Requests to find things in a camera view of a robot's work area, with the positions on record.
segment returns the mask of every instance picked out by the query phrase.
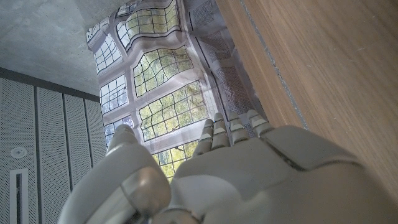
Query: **wall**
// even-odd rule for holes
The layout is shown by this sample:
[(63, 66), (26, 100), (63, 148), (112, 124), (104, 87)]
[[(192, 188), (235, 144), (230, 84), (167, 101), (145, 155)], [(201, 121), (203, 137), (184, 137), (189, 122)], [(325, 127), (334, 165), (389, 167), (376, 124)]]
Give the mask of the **wall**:
[[(0, 77), (0, 223), (56, 223), (74, 186), (105, 155), (99, 99), (37, 79), (28, 85), (5, 69)], [(16, 147), (26, 155), (12, 157)]]
[(398, 198), (398, 5), (217, 4), (270, 123), (307, 128), (346, 148)]

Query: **robotic hand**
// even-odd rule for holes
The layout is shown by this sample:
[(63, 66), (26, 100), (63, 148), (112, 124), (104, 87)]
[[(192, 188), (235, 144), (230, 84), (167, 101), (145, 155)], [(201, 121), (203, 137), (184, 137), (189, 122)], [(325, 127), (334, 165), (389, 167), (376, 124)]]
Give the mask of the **robotic hand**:
[(129, 126), (73, 189), (58, 223), (396, 223), (398, 205), (354, 155), (251, 110), (205, 121), (169, 185)]

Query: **window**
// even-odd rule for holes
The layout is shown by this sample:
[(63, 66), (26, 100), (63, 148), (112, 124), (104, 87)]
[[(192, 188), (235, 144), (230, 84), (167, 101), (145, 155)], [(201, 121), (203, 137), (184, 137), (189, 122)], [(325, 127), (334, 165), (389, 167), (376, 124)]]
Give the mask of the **window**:
[(141, 2), (142, 2), (142, 0), (138, 0), (138, 1), (135, 1), (134, 4), (127, 4), (127, 3), (124, 4), (123, 6), (121, 6), (119, 8), (118, 12), (116, 13), (116, 17), (121, 17), (121, 16), (130, 14), (131, 12), (133, 12), (135, 10), (137, 5)]
[(166, 175), (170, 182), (181, 163), (192, 157), (197, 145), (198, 141), (189, 142), (181, 146), (153, 154), (152, 157), (155, 159), (157, 164), (160, 165), (164, 175)]
[(145, 53), (134, 68), (137, 97), (190, 68), (193, 65), (184, 46), (175, 50), (159, 49)]
[(120, 125), (120, 124), (126, 124), (132, 128), (132, 120), (131, 116), (127, 116), (125, 118), (120, 119), (119, 121), (115, 121), (111, 124), (107, 124), (104, 127), (105, 131), (105, 141), (106, 141), (106, 147), (109, 146), (109, 143), (111, 142), (111, 139), (114, 134), (114, 130)]
[(198, 81), (141, 108), (139, 114), (145, 141), (208, 117)]
[(126, 79), (124, 75), (102, 86), (100, 100), (102, 114), (127, 103)]
[(141, 9), (117, 24), (118, 36), (126, 48), (137, 34), (163, 34), (178, 26), (177, 6), (173, 0), (165, 9)]
[(97, 64), (97, 73), (110, 66), (121, 57), (120, 51), (110, 35), (105, 38), (104, 43), (97, 50), (94, 57)]

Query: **ceiling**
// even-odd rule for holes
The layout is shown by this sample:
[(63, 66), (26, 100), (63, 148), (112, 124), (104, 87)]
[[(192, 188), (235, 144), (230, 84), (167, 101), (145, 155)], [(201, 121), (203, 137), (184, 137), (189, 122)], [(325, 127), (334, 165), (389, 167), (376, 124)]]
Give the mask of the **ceiling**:
[(86, 30), (127, 0), (0, 0), (0, 67), (99, 95)]

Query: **wood grain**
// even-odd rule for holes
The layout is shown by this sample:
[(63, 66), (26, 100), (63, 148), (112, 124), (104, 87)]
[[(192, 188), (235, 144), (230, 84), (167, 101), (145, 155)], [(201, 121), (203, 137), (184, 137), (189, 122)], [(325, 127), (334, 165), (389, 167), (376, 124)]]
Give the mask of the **wood grain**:
[[(397, 1), (244, 3), (309, 129), (356, 154), (398, 198)], [(301, 126), (241, 3), (217, 4), (270, 122)]]

